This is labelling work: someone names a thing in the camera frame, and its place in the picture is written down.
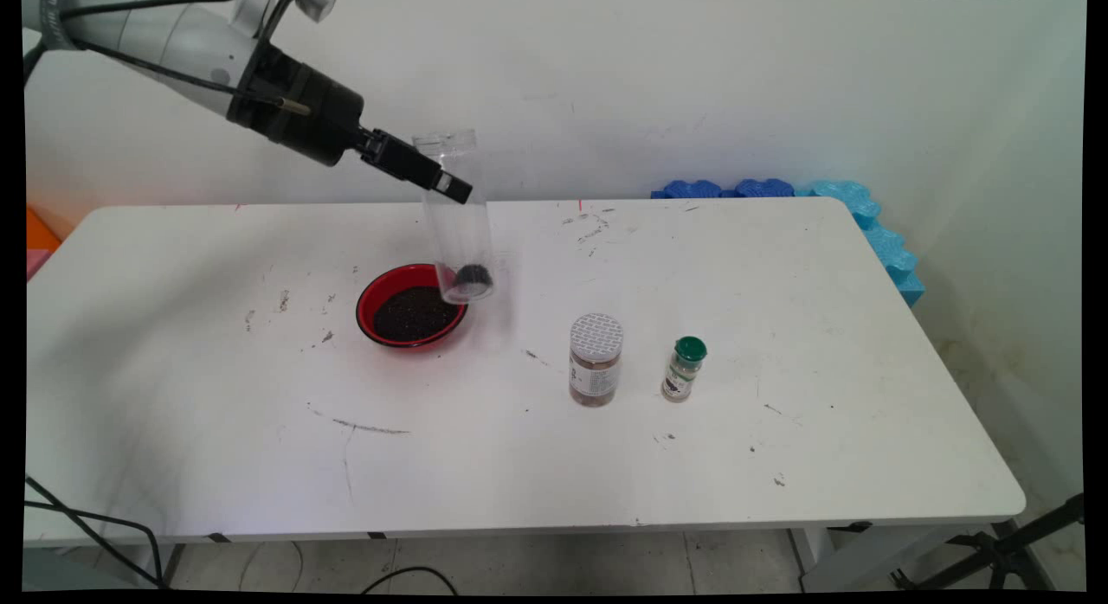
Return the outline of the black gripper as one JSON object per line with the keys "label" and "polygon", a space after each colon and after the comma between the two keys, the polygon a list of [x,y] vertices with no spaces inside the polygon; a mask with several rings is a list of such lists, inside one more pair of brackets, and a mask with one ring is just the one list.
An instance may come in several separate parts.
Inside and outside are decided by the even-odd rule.
{"label": "black gripper", "polygon": [[363,96],[315,66],[286,55],[269,41],[254,48],[239,84],[266,99],[301,104],[307,112],[298,114],[261,100],[237,98],[227,111],[227,119],[235,125],[324,166],[334,166],[346,151],[356,151],[369,166],[455,204],[466,204],[472,195],[471,183],[448,173],[413,145],[379,127],[361,127]]}

